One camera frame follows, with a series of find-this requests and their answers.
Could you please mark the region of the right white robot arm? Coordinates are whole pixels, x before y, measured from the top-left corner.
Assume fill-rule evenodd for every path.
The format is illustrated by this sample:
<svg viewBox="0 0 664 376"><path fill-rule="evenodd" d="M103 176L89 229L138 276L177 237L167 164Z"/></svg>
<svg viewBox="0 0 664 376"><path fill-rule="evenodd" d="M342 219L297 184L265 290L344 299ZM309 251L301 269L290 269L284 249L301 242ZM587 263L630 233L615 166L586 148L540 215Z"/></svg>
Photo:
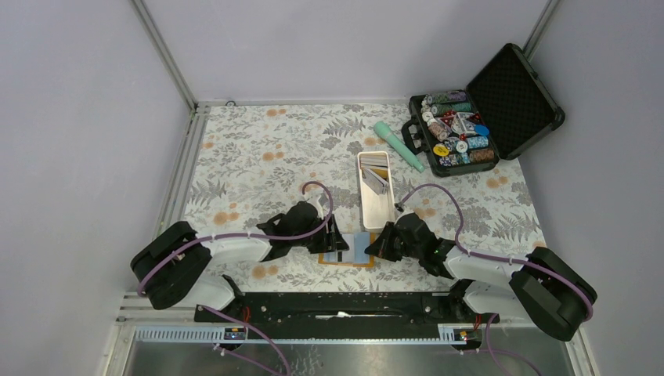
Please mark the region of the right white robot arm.
<svg viewBox="0 0 664 376"><path fill-rule="evenodd" d="M597 301L595 289L548 248L537 247L524 258L464 251L455 241L436 236L414 213L386 222L365 252L391 262L415 259L429 274L455 280L449 312L461 323L495 313L531 322L568 342Z"/></svg>

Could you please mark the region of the silver card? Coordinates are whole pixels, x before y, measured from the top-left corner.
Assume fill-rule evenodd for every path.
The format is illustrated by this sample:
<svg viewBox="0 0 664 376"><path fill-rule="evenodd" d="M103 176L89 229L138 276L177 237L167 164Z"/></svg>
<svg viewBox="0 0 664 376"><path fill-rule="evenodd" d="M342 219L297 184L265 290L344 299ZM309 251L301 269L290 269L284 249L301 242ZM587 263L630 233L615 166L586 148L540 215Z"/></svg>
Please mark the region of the silver card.
<svg viewBox="0 0 664 376"><path fill-rule="evenodd" d="M345 261L345 251L336 251L323 254L322 262L324 263L343 263Z"/></svg>
<svg viewBox="0 0 664 376"><path fill-rule="evenodd" d="M371 244L371 233L346 233L343 238L349 246L345 251L345 263L364 266L372 262L372 257L365 252Z"/></svg>

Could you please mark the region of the orange leather card holder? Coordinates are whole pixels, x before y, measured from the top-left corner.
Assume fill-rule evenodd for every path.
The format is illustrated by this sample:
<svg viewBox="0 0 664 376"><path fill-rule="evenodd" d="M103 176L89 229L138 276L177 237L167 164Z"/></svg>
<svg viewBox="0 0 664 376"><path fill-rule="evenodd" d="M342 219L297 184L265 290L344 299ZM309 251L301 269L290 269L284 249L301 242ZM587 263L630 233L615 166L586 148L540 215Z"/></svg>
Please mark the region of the orange leather card holder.
<svg viewBox="0 0 664 376"><path fill-rule="evenodd" d="M320 254L318 259L319 264L360 268L371 268L374 266L374 257L365 252L375 240L374 233L346 233L342 237L348 244L349 249L347 251Z"/></svg>

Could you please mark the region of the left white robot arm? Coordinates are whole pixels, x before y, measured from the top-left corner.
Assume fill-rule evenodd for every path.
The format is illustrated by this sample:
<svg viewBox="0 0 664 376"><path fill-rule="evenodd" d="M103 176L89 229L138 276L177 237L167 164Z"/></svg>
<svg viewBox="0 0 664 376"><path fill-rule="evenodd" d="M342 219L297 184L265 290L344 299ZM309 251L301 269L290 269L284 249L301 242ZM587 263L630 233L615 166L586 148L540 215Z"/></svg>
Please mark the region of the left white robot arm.
<svg viewBox="0 0 664 376"><path fill-rule="evenodd" d="M332 214L323 214L319 204L299 201L288 212L239 233L198 237L187 221L176 222L135 255L130 268L139 282L138 293L154 309L203 304L221 320L232 322L243 311L236 287L228 279L206 277L205 270L280 259L296 247L311 254L350 248Z"/></svg>

